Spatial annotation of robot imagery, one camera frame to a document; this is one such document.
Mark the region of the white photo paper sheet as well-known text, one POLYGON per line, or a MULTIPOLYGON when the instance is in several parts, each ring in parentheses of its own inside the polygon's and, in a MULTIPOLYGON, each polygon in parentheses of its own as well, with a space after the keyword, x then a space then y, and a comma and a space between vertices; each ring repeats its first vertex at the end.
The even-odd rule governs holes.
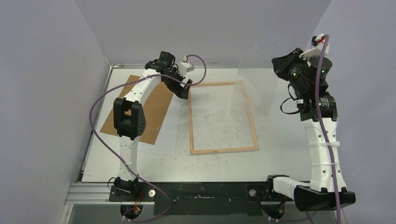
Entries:
POLYGON ((140 142, 138 144, 139 153, 150 154, 174 154, 176 148, 177 131, 180 119, 180 111, 184 100, 172 97, 164 122, 161 126, 155 126, 159 131, 154 145, 140 142))

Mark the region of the clear acrylic frame pane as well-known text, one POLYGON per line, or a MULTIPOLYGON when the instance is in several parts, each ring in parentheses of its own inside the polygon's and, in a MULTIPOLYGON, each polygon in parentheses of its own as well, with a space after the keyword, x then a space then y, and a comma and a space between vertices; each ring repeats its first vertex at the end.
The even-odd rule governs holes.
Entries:
POLYGON ((256 43, 241 52, 236 68, 209 66, 204 81, 242 81, 251 112, 269 115, 278 83, 278 78, 272 70, 272 56, 272 51, 256 43))

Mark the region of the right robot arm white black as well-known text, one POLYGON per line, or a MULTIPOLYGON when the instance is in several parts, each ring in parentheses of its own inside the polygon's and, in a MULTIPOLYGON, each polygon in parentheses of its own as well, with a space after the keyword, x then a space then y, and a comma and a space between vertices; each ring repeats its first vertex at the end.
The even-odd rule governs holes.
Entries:
POLYGON ((293 88, 300 119, 304 125, 311 154, 311 179, 309 182, 293 180, 287 175, 272 175, 265 185, 264 194, 269 200, 281 195, 295 202, 300 211, 336 210, 336 196, 340 206, 356 202, 355 193, 347 189, 339 165, 336 140, 337 106, 327 91, 325 78, 332 62, 324 57, 320 72, 318 99, 315 99, 315 81, 319 54, 307 59, 303 50, 296 48, 289 54, 271 60, 275 74, 293 88))

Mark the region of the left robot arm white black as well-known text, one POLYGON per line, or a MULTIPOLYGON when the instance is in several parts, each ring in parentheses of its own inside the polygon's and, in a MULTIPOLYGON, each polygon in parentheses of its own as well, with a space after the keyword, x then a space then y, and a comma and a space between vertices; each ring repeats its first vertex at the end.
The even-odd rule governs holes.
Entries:
POLYGON ((152 91, 160 83, 178 98, 188 99, 192 80, 188 79, 181 85, 188 72, 194 66, 185 56, 179 65, 175 65, 175 57, 162 51, 158 59, 149 61, 132 89, 123 97, 113 102, 113 126, 120 140, 120 163, 118 176, 114 180, 112 190, 116 196, 123 196, 128 201, 136 200, 141 195, 138 183, 137 151, 139 138, 146 129, 146 118, 143 106, 152 91))

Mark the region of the light wooden picture frame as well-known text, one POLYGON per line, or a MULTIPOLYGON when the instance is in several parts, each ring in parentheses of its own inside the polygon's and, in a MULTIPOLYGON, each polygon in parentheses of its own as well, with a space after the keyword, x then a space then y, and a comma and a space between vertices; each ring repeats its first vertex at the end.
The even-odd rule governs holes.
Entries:
POLYGON ((250 100, 242 80, 192 86, 188 122, 191 155, 259 150, 250 100))

